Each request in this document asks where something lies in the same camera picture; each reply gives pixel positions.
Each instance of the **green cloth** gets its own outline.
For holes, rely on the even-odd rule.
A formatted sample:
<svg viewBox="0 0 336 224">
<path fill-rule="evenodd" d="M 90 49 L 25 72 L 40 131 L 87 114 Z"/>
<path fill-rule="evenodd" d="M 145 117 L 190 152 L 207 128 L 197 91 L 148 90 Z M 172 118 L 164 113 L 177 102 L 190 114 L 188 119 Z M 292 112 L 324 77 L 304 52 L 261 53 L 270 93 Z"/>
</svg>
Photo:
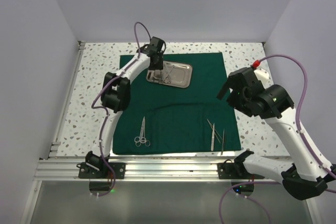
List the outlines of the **green cloth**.
<svg viewBox="0 0 336 224">
<path fill-rule="evenodd" d="M 132 56 L 121 56 L 120 67 Z M 142 71 L 131 85 L 131 102 L 122 113 L 113 137 L 113 152 L 119 155 L 144 155 L 183 152 L 210 152 L 212 130 L 207 122 L 215 123 L 222 136 L 226 130 L 225 151 L 241 149 L 234 109 L 226 97 L 216 98 L 226 71 L 222 53 L 165 55 L 164 60 L 192 65 L 189 87 L 182 89 L 150 83 L 147 70 Z M 145 137 L 149 147 L 136 147 L 134 138 L 140 135 L 145 116 Z M 221 151 L 222 142 L 215 138 L 214 151 Z"/>
</svg>

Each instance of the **white robotic arm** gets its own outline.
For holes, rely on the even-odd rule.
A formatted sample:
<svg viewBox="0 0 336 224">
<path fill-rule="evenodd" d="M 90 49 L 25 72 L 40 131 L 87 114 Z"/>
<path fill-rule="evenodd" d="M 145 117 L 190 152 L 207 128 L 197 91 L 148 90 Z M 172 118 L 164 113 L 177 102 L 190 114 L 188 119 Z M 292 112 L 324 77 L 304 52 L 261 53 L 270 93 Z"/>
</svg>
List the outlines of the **white robotic arm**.
<svg viewBox="0 0 336 224">
<path fill-rule="evenodd" d="M 233 164 L 224 163 L 222 169 L 229 173 L 247 171 L 273 179 L 283 184 L 293 197 L 300 200 L 320 195 L 327 189 L 326 183 L 334 180 L 326 169 L 335 174 L 336 167 L 322 155 L 301 123 L 302 129 L 298 131 L 296 109 L 287 91 L 279 85 L 264 89 L 254 71 L 250 67 L 231 73 L 217 97 L 222 99 L 232 89 L 227 98 L 229 105 L 247 116 L 260 116 L 264 119 L 280 137 L 293 159 L 293 164 L 246 151 Z M 313 157 L 300 133 L 304 133 L 313 153 L 323 165 Z"/>
<path fill-rule="evenodd" d="M 119 69 L 115 75 L 120 76 L 121 73 L 124 73 L 122 77 L 130 80 L 131 84 L 143 70 L 149 67 L 149 65 L 150 57 L 147 54 L 136 54 L 123 68 Z M 101 145 L 104 157 L 108 157 L 110 155 L 113 134 L 116 130 L 118 120 L 122 114 L 122 111 L 114 113 L 111 108 L 107 108 L 107 110 L 109 111 L 109 118 L 107 119 L 105 125 L 103 125 L 103 120 L 100 125 L 100 129 L 102 128 Z M 96 145 L 92 151 L 93 154 L 100 156 L 99 135 L 97 136 Z"/>
<path fill-rule="evenodd" d="M 122 111 L 130 101 L 130 86 L 133 80 L 145 69 L 162 70 L 164 41 L 151 38 L 150 44 L 140 49 L 130 62 L 116 73 L 107 73 L 104 86 L 109 86 L 101 96 L 102 105 L 107 109 L 109 117 L 102 121 L 101 132 L 96 139 L 96 145 L 86 156 L 86 161 L 79 164 L 82 178 L 103 178 L 107 175 L 107 161 L 111 150 L 113 134 Z M 258 156 L 251 151 L 245 151 L 235 158 L 234 163 L 224 162 L 225 173 L 257 174 L 273 179 L 285 187 L 295 198 L 303 200 L 320 195 L 327 189 L 327 182 L 334 180 L 330 172 L 336 173 L 332 165 L 318 150 L 310 136 L 304 135 L 313 153 L 319 157 L 320 165 L 301 139 L 305 130 L 301 125 L 299 132 L 296 126 L 296 109 L 287 91 L 279 85 L 264 89 L 258 80 L 254 67 L 242 68 L 231 73 L 224 83 L 218 98 L 232 89 L 227 98 L 230 106 L 247 116 L 260 116 L 272 127 L 280 137 L 293 159 L 293 164 Z"/>
</svg>

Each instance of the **metal tray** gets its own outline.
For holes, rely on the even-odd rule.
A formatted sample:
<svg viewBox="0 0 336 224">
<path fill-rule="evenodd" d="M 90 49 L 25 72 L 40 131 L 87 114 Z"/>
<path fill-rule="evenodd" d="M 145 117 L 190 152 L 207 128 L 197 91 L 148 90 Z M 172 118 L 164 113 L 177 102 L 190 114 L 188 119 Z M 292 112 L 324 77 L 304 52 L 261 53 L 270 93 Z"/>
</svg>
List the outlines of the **metal tray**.
<svg viewBox="0 0 336 224">
<path fill-rule="evenodd" d="M 187 88 L 190 85 L 193 67 L 189 64 L 163 61 L 163 70 L 148 70 L 146 79 L 149 82 Z"/>
</svg>

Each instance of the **speckled tabletop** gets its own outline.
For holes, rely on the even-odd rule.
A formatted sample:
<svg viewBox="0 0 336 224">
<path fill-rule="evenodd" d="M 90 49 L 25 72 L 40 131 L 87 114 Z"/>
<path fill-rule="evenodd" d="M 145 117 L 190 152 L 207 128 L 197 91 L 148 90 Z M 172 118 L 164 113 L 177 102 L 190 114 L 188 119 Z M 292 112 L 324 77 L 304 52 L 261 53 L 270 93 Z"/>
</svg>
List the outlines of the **speckled tabletop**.
<svg viewBox="0 0 336 224">
<path fill-rule="evenodd" d="M 120 55 L 135 54 L 136 43 L 86 43 L 62 130 L 57 157 L 85 156 L 97 137 L 103 110 L 92 110 L 92 101 L 102 88 L 103 77 L 119 67 Z M 227 74 L 265 56 L 260 43 L 167 43 L 166 54 L 222 52 Z M 266 62 L 261 67 L 269 71 Z M 242 151 L 262 156 L 289 156 L 279 137 L 260 118 L 235 111 Z M 164 154 L 164 156 L 207 156 L 219 153 Z"/>
</svg>

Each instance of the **surgical scissors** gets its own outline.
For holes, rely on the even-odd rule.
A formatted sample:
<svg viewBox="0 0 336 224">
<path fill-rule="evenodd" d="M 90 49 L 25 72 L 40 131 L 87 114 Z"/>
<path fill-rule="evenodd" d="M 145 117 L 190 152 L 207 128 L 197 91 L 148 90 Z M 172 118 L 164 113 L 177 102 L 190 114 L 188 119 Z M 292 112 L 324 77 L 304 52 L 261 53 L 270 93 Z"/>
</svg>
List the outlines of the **surgical scissors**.
<svg viewBox="0 0 336 224">
<path fill-rule="evenodd" d="M 148 141 L 145 137 L 145 126 L 146 126 L 145 123 L 146 123 L 145 117 L 143 117 L 142 123 L 141 123 L 140 135 L 134 138 L 135 145 L 137 147 L 139 147 L 141 144 L 145 144 L 145 146 L 147 147 L 151 145 L 151 142 Z"/>
</svg>

